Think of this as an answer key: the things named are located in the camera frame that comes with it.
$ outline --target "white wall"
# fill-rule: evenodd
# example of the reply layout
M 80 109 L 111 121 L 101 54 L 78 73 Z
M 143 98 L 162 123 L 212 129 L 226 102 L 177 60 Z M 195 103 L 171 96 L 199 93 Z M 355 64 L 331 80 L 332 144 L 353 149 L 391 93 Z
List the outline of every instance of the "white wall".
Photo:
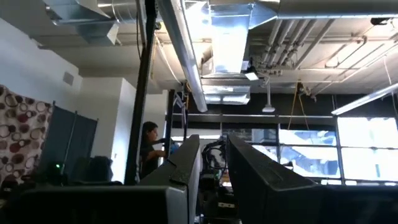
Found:
M 112 146 L 113 180 L 124 182 L 136 89 L 125 79 L 122 81 L 118 115 Z
M 74 76 L 73 86 L 63 82 Z M 40 50 L 20 30 L 0 19 L 0 84 L 11 91 L 76 110 L 81 85 L 78 68 L 50 50 Z
M 84 78 L 79 114 L 98 119 L 91 156 L 111 157 L 123 78 Z
M 162 94 L 147 95 L 145 102 L 144 122 L 152 121 L 158 125 L 157 134 L 159 135 L 159 138 L 164 136 L 167 95 L 168 93 L 166 90 L 164 90 Z M 161 150 L 162 145 L 155 145 L 154 149 Z

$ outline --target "black pillar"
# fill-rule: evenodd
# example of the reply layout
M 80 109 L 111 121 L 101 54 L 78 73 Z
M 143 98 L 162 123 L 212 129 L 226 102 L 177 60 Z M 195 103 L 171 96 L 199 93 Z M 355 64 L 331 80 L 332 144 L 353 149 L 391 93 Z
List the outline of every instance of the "black pillar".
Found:
M 170 90 L 169 97 L 167 100 L 167 116 L 166 116 L 166 130 L 165 130 L 166 142 L 164 144 L 164 151 L 166 153 L 166 158 L 168 158 L 170 155 L 170 139 L 172 137 L 174 96 L 175 96 L 175 90 Z
M 125 185 L 134 185 L 139 182 L 139 150 L 141 145 L 142 117 L 144 115 L 145 98 L 152 58 L 152 45 L 154 43 L 156 8 L 155 0 L 145 0 L 147 13 L 146 32 L 147 44 L 142 50 L 142 58 L 139 67 L 136 100 L 134 102 L 134 112 L 132 116 L 129 152 L 127 156 Z

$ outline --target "yellow cord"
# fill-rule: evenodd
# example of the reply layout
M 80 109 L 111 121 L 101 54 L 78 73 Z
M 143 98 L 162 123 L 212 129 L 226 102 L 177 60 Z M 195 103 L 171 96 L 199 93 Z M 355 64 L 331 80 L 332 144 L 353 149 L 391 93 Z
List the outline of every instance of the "yellow cord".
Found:
M 187 96 L 187 109 L 189 108 L 189 94 Z
M 187 89 L 189 90 L 190 93 L 192 92 L 191 87 L 189 86 L 188 83 L 187 83 Z
M 307 122 L 307 115 L 305 115 L 305 113 L 304 113 L 304 106 L 303 106 L 303 102 L 301 100 L 301 96 L 298 96 L 298 99 L 300 100 L 301 110 L 303 111 L 305 125 L 307 125 L 307 129 L 310 130 L 310 127 L 308 126 L 308 122 Z
M 296 88 L 294 90 L 294 98 L 293 98 L 293 105 L 292 105 L 292 112 L 290 113 L 290 119 L 289 119 L 289 125 L 287 126 L 287 129 L 290 129 L 290 124 L 292 123 L 292 116 L 293 116 L 293 111 L 294 111 L 294 104 L 296 103 L 296 96 L 297 96 L 297 88 L 299 87 L 299 81 L 296 83 Z

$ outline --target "hanging light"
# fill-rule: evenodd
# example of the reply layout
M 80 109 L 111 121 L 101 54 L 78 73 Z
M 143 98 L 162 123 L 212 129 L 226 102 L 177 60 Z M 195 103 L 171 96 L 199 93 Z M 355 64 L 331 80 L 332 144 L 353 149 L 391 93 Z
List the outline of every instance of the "hanging light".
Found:
M 271 81 L 268 80 L 268 85 L 267 85 L 267 104 L 266 106 L 262 109 L 262 112 L 264 113 L 272 113 L 275 111 L 275 108 L 272 107 L 271 105 Z

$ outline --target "metal pole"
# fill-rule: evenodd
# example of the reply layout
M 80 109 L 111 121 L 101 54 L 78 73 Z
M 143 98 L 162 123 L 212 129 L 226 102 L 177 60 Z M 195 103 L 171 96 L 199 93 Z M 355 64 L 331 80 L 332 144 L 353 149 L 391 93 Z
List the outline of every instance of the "metal pole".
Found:
M 147 84 L 150 68 L 150 59 L 152 58 L 152 44 L 154 43 L 156 8 L 155 0 L 145 1 L 147 13 L 147 45 L 142 50 L 142 58 L 139 67 L 136 100 L 134 103 L 134 112 L 132 116 L 129 152 L 126 164 L 125 185 L 134 185 L 139 182 L 139 150 L 141 145 L 142 117 L 144 115 L 145 98 L 147 93 Z
M 72 142 L 73 132 L 75 131 L 76 120 L 77 120 L 77 111 L 75 111 L 75 117 L 73 119 L 72 129 L 70 130 L 67 150 L 65 150 L 65 153 L 63 155 L 61 174 L 63 174 L 65 172 L 65 164 L 67 163 L 69 149 L 70 149 L 70 143 Z
M 278 127 L 276 129 L 276 157 L 278 158 L 278 163 L 280 163 L 280 142 L 279 142 L 279 129 L 280 129 L 280 123 L 278 123 Z
M 338 132 L 338 122 L 337 122 L 337 116 L 335 116 L 333 119 L 335 119 L 335 124 L 336 124 L 336 148 L 337 148 L 337 158 L 338 158 L 338 167 L 340 170 L 340 178 L 341 178 L 341 184 L 346 185 L 346 179 L 344 176 L 344 167 L 343 167 L 343 154 L 341 152 L 341 144 L 340 144 L 340 134 Z
M 167 117 L 166 117 L 166 130 L 165 130 L 166 142 L 164 144 L 164 151 L 166 153 L 166 158 L 168 158 L 170 155 L 170 139 L 172 137 L 174 94 L 175 90 L 170 90 L 169 97 L 167 100 Z

